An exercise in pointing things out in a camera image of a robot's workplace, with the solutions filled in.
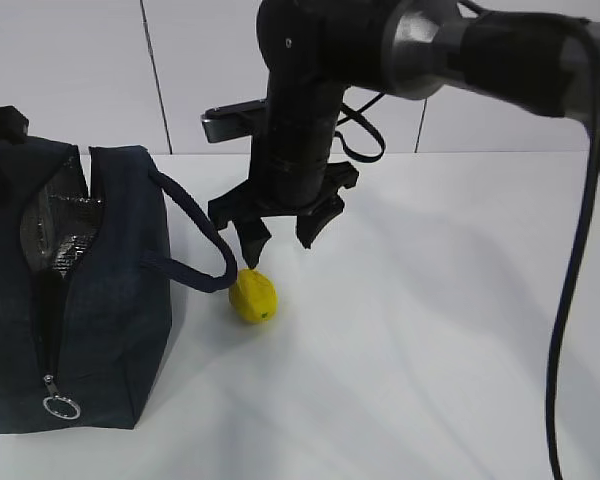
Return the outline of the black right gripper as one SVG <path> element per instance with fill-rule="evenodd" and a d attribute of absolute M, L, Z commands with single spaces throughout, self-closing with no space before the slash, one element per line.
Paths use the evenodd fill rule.
<path fill-rule="evenodd" d="M 355 187 L 358 178 L 359 172 L 349 162 L 327 164 L 317 193 L 309 200 L 301 200 L 299 206 L 277 200 L 272 192 L 257 186 L 254 181 L 245 180 L 211 200 L 208 213 L 220 230 L 233 221 L 242 258 L 248 268 L 256 268 L 271 239 L 261 218 L 296 217 L 296 236 L 305 249 L 310 249 L 321 231 L 344 211 L 345 203 L 338 195 L 339 190 Z"/>

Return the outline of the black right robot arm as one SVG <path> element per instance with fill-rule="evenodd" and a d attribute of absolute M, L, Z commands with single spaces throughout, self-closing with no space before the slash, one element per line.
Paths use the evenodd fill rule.
<path fill-rule="evenodd" d="M 477 8 L 459 1 L 264 1 L 256 18 L 268 70 L 262 99 L 207 110 L 211 143 L 247 137 L 248 178 L 209 204 L 218 229 L 233 224 L 249 267 L 259 263 L 268 217 L 293 217 L 310 247 L 344 208 L 341 188 L 362 156 L 329 160 L 338 122 L 357 87 L 409 100 L 443 86 L 548 118 L 581 123 L 600 151 L 600 22 L 541 12 Z"/>

